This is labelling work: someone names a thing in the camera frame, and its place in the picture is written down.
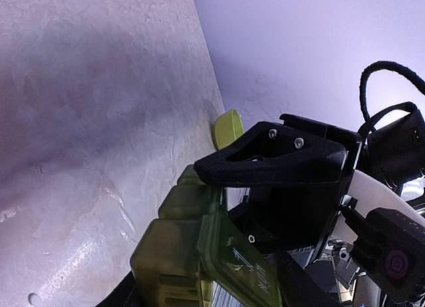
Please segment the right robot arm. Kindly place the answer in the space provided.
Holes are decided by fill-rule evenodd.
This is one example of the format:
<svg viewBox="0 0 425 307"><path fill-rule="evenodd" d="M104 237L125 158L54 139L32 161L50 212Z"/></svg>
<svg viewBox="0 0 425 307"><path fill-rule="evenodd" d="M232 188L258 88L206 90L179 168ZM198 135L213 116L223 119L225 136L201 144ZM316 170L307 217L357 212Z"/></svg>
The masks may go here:
<svg viewBox="0 0 425 307"><path fill-rule="evenodd" d="M264 254L313 247L320 251L336 224L355 171L400 193L424 175L424 119L411 102L370 115L367 81L388 70L424 91L424 81L392 61L370 64L361 74L359 102L364 124L353 132L292 114L258 122L234 143L195 162L202 182L247 188L248 201L231 219Z"/></svg>

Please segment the green pill organizer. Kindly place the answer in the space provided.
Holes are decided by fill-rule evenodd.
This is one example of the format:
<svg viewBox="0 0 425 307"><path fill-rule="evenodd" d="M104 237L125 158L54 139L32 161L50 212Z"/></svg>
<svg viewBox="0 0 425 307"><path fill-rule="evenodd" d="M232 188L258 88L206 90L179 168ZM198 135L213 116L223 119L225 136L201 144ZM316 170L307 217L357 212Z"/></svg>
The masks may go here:
<svg viewBox="0 0 425 307"><path fill-rule="evenodd" d="M283 306L274 268L230 220L226 196L184 169L130 258L147 306Z"/></svg>

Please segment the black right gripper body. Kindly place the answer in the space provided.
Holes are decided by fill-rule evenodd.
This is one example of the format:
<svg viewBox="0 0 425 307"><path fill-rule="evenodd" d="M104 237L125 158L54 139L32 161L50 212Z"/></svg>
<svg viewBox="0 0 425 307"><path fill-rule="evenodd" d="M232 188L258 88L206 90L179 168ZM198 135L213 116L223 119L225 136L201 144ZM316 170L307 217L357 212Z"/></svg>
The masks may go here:
<svg viewBox="0 0 425 307"><path fill-rule="evenodd" d="M228 216L262 254L313 247L318 253L336 224L338 208L348 191L361 150L361 137L355 132L295 115L283 114L284 126L299 133L294 142L311 134L327 143L341 144L346 160L339 179L325 185L299 185L284 188L253 187L242 203Z"/></svg>

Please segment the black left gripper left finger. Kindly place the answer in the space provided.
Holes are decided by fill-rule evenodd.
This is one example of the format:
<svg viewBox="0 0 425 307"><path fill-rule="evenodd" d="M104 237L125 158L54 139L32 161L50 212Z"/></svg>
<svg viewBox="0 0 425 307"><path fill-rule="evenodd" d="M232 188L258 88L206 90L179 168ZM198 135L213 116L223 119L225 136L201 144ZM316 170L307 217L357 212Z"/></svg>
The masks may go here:
<svg viewBox="0 0 425 307"><path fill-rule="evenodd" d="M144 307L145 303L137 289L135 278L129 272L112 292L96 307Z"/></svg>

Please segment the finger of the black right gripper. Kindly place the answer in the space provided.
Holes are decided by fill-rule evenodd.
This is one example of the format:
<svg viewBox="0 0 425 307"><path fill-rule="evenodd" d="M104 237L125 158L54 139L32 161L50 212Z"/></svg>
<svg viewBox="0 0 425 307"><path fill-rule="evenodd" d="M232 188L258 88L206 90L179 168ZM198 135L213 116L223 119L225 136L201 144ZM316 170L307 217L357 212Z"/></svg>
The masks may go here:
<svg viewBox="0 0 425 307"><path fill-rule="evenodd" d="M293 128L258 122L235 142L194 163L206 184L291 187L337 183L347 158L339 143Z"/></svg>

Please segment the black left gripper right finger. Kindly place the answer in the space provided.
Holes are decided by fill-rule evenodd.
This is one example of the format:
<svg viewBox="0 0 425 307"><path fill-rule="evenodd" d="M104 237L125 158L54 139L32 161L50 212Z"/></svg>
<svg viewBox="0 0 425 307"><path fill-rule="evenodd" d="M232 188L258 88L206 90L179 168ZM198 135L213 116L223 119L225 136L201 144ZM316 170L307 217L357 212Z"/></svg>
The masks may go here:
<svg viewBox="0 0 425 307"><path fill-rule="evenodd" d="M339 303L326 294L286 251L274 253L276 274L285 306L331 307Z"/></svg>

